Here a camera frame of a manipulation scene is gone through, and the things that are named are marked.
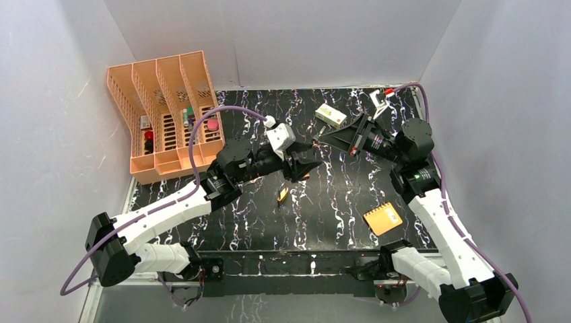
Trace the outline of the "brass padlock long shackle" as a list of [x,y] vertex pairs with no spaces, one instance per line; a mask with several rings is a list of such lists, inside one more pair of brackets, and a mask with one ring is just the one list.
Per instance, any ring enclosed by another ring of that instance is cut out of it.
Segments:
[[289,195],[289,188],[288,187],[281,188],[277,192],[277,203],[279,205],[284,203],[286,201],[288,195]]

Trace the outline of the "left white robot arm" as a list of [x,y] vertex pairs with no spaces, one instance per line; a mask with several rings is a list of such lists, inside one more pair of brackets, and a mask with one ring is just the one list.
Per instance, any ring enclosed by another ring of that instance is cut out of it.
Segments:
[[134,273],[172,273],[193,280],[213,266],[201,260],[189,242],[153,244],[152,239],[194,218],[209,215],[236,200],[240,185],[281,172],[298,182],[322,164],[316,147],[293,142],[280,157],[266,143],[253,151],[247,139],[229,139],[205,172],[177,192],[134,212],[95,216],[86,250],[101,286],[110,287]]

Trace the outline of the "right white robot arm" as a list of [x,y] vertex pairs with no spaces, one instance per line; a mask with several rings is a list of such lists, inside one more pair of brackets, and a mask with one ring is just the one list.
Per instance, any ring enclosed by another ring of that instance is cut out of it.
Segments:
[[411,118],[392,135],[381,119],[362,114],[318,139],[350,155],[367,151],[393,162],[390,177],[395,191],[423,223],[443,260],[438,265],[401,240],[382,247],[380,272],[389,279],[400,274],[411,278],[436,299],[447,322],[499,322],[518,284],[513,275],[501,274],[473,249],[473,240],[446,201],[442,179],[430,161],[431,126]]

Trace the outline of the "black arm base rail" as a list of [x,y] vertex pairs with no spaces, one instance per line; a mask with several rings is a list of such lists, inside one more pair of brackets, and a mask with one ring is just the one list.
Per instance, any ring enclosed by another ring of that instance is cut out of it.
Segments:
[[352,293],[405,303],[408,282],[442,308],[482,305],[494,273],[478,257],[418,250],[399,240],[379,250],[242,250],[198,252],[189,243],[144,244],[130,252],[120,242],[94,246],[88,258],[104,287],[135,273],[155,273],[173,302],[187,308],[204,297],[266,293]]

